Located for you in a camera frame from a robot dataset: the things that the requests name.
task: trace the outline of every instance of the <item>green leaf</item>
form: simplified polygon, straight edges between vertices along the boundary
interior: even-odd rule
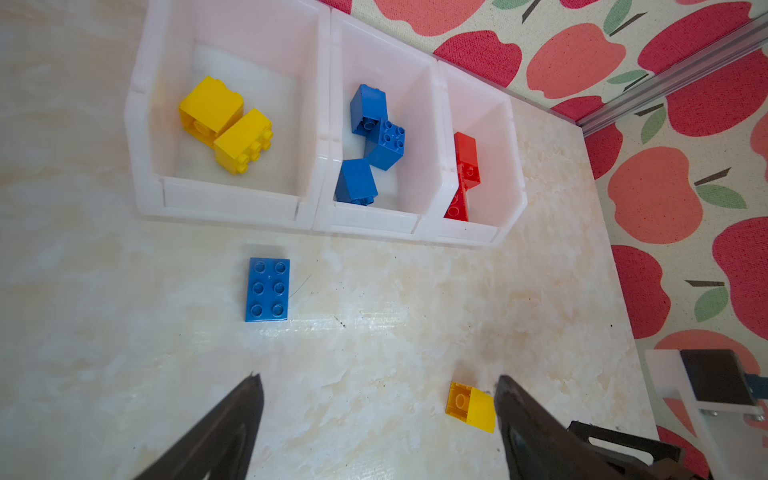
[[[720,185],[699,185],[696,193],[701,200],[723,208],[746,208],[746,202],[738,192]]]
[[[643,130],[640,132],[640,139],[643,144],[648,143],[655,134],[659,133],[661,127],[664,126],[664,121],[667,120],[667,109],[662,107],[656,110],[643,125]]]
[[[621,22],[627,17],[630,9],[632,8],[632,0],[616,0],[614,6],[611,7],[611,11],[608,12],[608,16],[605,17],[605,23],[603,24],[603,31],[606,34],[612,33],[619,28]]]
[[[608,83],[614,84],[614,85],[625,84],[631,81],[635,81],[638,78],[642,77],[643,75],[645,75],[645,70],[628,71],[627,73],[623,73],[621,75],[616,75],[615,77],[609,78]]]
[[[522,7],[531,0],[493,0],[491,5],[501,10],[512,10],[513,8]]]
[[[703,322],[722,312],[728,305],[728,289],[724,286],[713,288],[696,300],[694,313],[696,321]]]

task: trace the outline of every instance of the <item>toy block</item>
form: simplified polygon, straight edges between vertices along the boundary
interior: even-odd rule
[[[406,152],[406,130],[382,120],[366,137],[366,159],[382,170],[389,170]]]
[[[378,194],[371,167],[365,158],[342,162],[336,183],[336,201],[369,205]]]
[[[469,222],[469,214],[467,213],[467,192],[464,190],[464,185],[462,185],[461,181],[458,183],[456,195],[453,196],[453,200],[451,200],[451,204],[445,212],[444,217],[453,220],[461,220],[462,222]]]
[[[378,88],[362,84],[349,103],[352,133],[366,136],[382,120],[387,119],[386,94]]]
[[[493,433],[496,428],[493,397],[473,386],[451,382],[445,413],[488,433]]]
[[[458,181],[466,190],[480,184],[480,169],[478,167],[478,146],[474,138],[457,131],[453,135],[456,146],[456,167]]]
[[[213,148],[214,141],[243,116],[243,97],[221,80],[205,79],[179,105],[188,134]]]
[[[250,259],[246,322],[269,322],[288,319],[288,287],[290,260],[277,258]]]
[[[254,108],[214,141],[216,161],[232,175],[244,174],[272,147],[272,136],[272,122]]]

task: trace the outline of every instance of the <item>beige marble surface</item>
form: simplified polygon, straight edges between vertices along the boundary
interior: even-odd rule
[[[530,204],[496,249],[137,215],[121,110],[142,2],[0,5],[0,470],[131,478],[244,376],[252,478],[507,478],[448,417],[507,373],[561,422],[656,438],[580,131],[514,102]],[[248,257],[290,320],[246,324]]]

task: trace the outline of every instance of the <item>bin containing blue blocks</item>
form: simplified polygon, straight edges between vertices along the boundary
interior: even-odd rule
[[[437,61],[341,12],[331,30],[330,162],[313,229],[425,239],[458,187]],[[367,205],[344,194],[342,165],[361,159],[378,193]]]
[[[290,260],[251,258],[248,265],[246,322],[288,319]]]

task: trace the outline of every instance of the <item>red toy block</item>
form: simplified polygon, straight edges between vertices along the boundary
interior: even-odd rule
[[[458,181],[466,190],[480,184],[480,168],[478,167],[478,145],[474,138],[457,131],[453,135],[456,146],[456,167]]]
[[[445,212],[445,218],[469,222],[469,215],[467,214],[467,192],[464,190],[463,185],[458,185],[456,195],[453,196],[451,205],[448,207],[448,211]]]

